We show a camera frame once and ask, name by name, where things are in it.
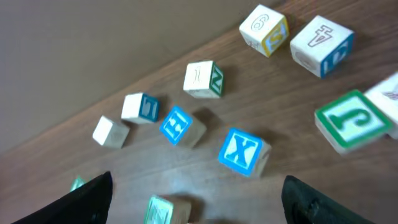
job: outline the wood grain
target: wood grain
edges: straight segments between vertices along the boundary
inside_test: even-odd
[[[339,156],[318,131],[313,112],[352,89],[366,90],[398,68],[396,0],[287,1],[294,36],[320,14],[356,33],[353,53],[325,80],[296,64],[286,43],[271,58],[248,47],[237,27],[142,80],[91,106],[0,158],[0,223],[22,218],[68,193],[77,175],[110,170],[115,193],[108,223],[142,223],[152,194],[188,194],[204,206],[193,217],[237,223],[285,223],[280,200],[294,175],[376,223],[393,223],[398,198],[398,150],[383,138]],[[226,76],[224,97],[196,100],[182,90],[188,62],[212,59]],[[124,95],[145,91],[177,104],[206,124],[194,150],[172,147],[159,123],[131,126],[126,146],[105,149],[92,140],[102,114],[117,120]],[[217,161],[231,127],[272,145],[265,177],[247,179]]]

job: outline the blue border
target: blue border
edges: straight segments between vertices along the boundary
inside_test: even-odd
[[[149,117],[149,116],[146,116],[146,115],[143,115],[141,112],[142,112],[142,107],[144,106],[144,97],[146,97],[146,98],[148,98],[148,99],[150,99],[150,100],[153,100],[153,101],[155,101],[156,103],[157,103],[157,107],[156,107],[156,113],[155,113],[155,117],[152,119],[152,116],[151,117]],[[157,100],[157,98],[154,98],[154,97],[152,97],[152,96],[149,96],[148,94],[145,94],[145,93],[143,93],[142,94],[142,98],[141,98],[141,105],[140,105],[140,107],[139,107],[139,116],[140,117],[142,117],[142,118],[145,118],[145,119],[148,119],[148,120],[150,120],[150,121],[153,121],[153,122],[156,122],[157,121],[157,115],[158,115],[158,113],[159,113],[159,108],[160,108],[160,103],[159,103],[159,100]]]
[[[171,138],[171,136],[168,134],[168,132],[163,128],[174,113],[178,113],[178,114],[182,115],[187,120],[187,123],[188,123],[187,127],[181,132],[180,136],[176,140]],[[178,144],[179,141],[181,141],[181,138],[184,136],[184,134],[190,128],[191,124],[192,124],[191,116],[189,114],[186,114],[186,112],[184,112],[179,106],[173,106],[173,108],[170,110],[170,113],[167,115],[167,117],[162,122],[162,125],[160,125],[159,130],[175,146]]]
[[[345,39],[344,41],[342,41],[338,47],[336,47],[332,52],[330,52],[330,54],[328,54],[328,56],[326,56],[322,62],[321,62],[321,67],[320,67],[320,78],[325,78],[326,74],[325,73],[325,69],[324,69],[324,63],[326,61],[326,59],[328,59],[331,55],[334,55],[336,53],[336,51],[343,45],[343,43],[345,43],[348,40],[348,47],[347,47],[347,54],[346,57],[348,57],[349,53],[351,53],[352,49],[353,49],[353,43],[354,43],[354,34],[352,33],[351,35],[349,35],[347,37],[347,39]],[[333,68],[331,70],[329,70],[328,73],[330,73],[331,71],[333,71],[336,66],[341,63],[345,58],[343,58],[341,61],[339,61],[336,65],[333,65]]]
[[[229,142],[231,141],[231,138],[232,138],[233,134],[235,134],[235,133],[240,135],[240,136],[243,136],[245,138],[248,138],[248,139],[250,139],[250,140],[252,140],[252,141],[254,141],[256,143],[258,143],[257,149],[256,149],[256,151],[255,151],[255,153],[253,155],[252,161],[250,162],[249,167],[247,169],[245,169],[245,168],[235,164],[234,162],[224,158],[224,154],[226,152],[226,148],[228,147]],[[256,137],[256,136],[254,136],[252,134],[249,134],[247,132],[244,132],[242,130],[239,130],[239,129],[236,129],[236,128],[231,128],[229,130],[228,135],[226,136],[226,139],[224,141],[223,146],[221,147],[221,151],[218,154],[218,161],[220,163],[228,166],[232,170],[234,170],[236,172],[239,172],[240,174],[245,175],[246,177],[250,177],[251,173],[252,173],[252,170],[254,168],[254,165],[256,164],[256,161],[259,158],[259,154],[260,154],[260,151],[261,151],[262,147],[263,147],[263,145],[262,145],[262,139],[261,138]]]

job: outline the green border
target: green border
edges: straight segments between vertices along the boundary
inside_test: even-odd
[[[213,88],[213,73],[215,72],[215,70],[216,70],[216,67],[218,68],[218,70],[220,70],[221,71],[221,76],[222,76],[222,78],[221,78],[221,89],[220,89],[220,93],[218,93],[214,88]],[[223,90],[224,90],[224,72],[219,68],[219,66],[217,66],[216,65],[216,62],[213,62],[213,66],[212,66],[212,68],[211,68],[211,74],[210,74],[210,89],[214,92],[214,93],[216,93],[218,96],[222,96],[222,94],[223,94]]]
[[[341,102],[344,102],[354,96],[357,96],[360,100],[363,101],[363,103],[368,106],[368,108],[384,123],[384,126],[381,128],[378,128],[370,133],[367,133],[363,136],[357,137],[356,139],[353,139],[349,142],[346,142],[340,134],[336,131],[336,129],[333,127],[333,125],[328,121],[328,118],[323,114],[326,110],[330,108],[336,107],[336,105],[340,104]],[[384,115],[379,109],[370,101],[368,100],[359,90],[353,90],[341,98],[338,98],[335,101],[332,101],[331,103],[323,106],[319,110],[315,111],[316,116],[320,120],[320,122],[324,125],[325,129],[332,135],[332,137],[337,141],[337,143],[347,149],[349,147],[353,147],[357,145],[359,142],[364,142],[366,140],[370,140],[372,136],[377,136],[378,134],[383,134],[388,132],[388,130],[393,128],[393,123],[387,118],[386,115]]]
[[[161,198],[161,197],[158,197],[158,196],[156,196],[156,195],[153,195],[153,196],[150,198],[149,203],[148,203],[148,205],[147,205],[147,210],[146,210],[146,212],[145,212],[145,218],[144,218],[144,224],[147,224],[147,222],[148,222],[148,217],[149,217],[151,205],[152,205],[153,203],[159,203],[159,202],[166,203],[166,204],[168,204],[168,205],[171,207],[171,209],[169,210],[169,213],[170,213],[170,220],[169,220],[169,221],[171,221],[172,214],[173,214],[173,210],[174,210],[173,203],[171,203],[171,202],[169,202],[168,200],[165,200],[165,199],[163,199],[163,198]]]

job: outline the black object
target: black object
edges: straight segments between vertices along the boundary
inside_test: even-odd
[[[288,224],[374,224],[291,175],[284,182],[282,203]]]
[[[109,171],[14,224],[105,224],[112,201]]]

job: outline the gray wall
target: gray wall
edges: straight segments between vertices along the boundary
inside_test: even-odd
[[[0,153],[278,0],[0,0]]]

